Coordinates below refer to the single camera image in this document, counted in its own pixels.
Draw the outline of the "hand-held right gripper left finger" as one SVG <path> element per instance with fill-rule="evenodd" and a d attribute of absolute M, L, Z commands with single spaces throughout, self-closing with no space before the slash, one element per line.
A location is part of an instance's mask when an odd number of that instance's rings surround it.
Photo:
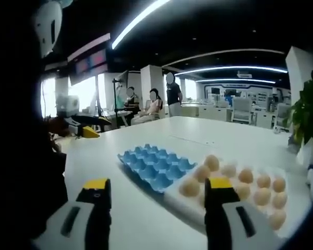
<path fill-rule="evenodd" d="M 90 180 L 76 200 L 68 201 L 46 222 L 33 240 L 36 249 L 109 249 L 111 181 Z"/>

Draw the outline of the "person's left hand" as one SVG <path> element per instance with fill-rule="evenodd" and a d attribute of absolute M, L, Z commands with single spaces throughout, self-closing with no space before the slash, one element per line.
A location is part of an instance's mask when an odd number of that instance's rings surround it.
<path fill-rule="evenodd" d="M 60 117 L 50 118 L 48 120 L 48 131 L 61 137 L 66 137 L 69 135 L 66 122 L 63 118 Z"/>

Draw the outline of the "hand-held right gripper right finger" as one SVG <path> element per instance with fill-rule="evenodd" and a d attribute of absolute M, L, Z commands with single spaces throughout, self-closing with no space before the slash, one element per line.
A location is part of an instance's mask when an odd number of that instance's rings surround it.
<path fill-rule="evenodd" d="M 227 178 L 206 178 L 204 223 L 208 249 L 279 249 L 282 240 L 257 208 L 241 201 Z"/>

